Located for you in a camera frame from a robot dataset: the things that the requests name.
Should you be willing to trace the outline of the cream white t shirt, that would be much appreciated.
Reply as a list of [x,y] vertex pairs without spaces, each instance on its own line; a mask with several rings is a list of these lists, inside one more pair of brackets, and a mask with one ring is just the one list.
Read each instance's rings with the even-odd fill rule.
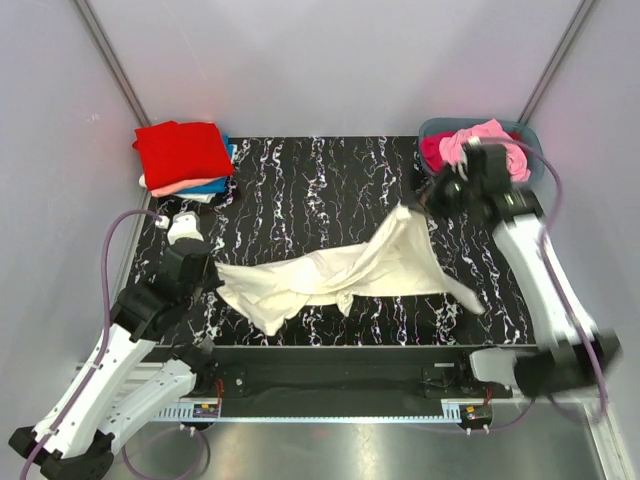
[[426,218],[396,206],[366,243],[319,249],[257,266],[217,266],[218,295],[268,336],[305,306],[335,305],[345,316],[354,298],[450,294],[482,314],[476,294],[447,275],[433,251]]

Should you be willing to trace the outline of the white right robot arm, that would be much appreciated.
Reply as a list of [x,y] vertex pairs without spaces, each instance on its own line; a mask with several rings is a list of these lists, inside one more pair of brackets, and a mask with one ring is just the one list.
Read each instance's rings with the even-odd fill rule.
[[447,170],[418,190],[416,200],[418,210],[433,218],[467,214],[485,224],[515,276],[533,326],[536,352],[477,350],[454,371],[457,390],[472,397],[500,383],[536,399],[594,387],[607,401],[605,373],[621,354],[620,341],[613,332],[599,332],[578,300],[534,192],[504,187],[491,193]]

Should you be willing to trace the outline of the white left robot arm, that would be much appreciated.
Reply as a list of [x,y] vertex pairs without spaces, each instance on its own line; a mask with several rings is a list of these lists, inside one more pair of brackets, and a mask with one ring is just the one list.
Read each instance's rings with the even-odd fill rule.
[[116,398],[199,296],[221,284],[207,244],[187,238],[170,245],[155,273],[119,293],[107,329],[61,400],[36,425],[9,438],[23,468],[36,465],[47,479],[101,479],[124,444],[164,407],[215,389],[210,355],[189,344],[175,348],[142,386]]

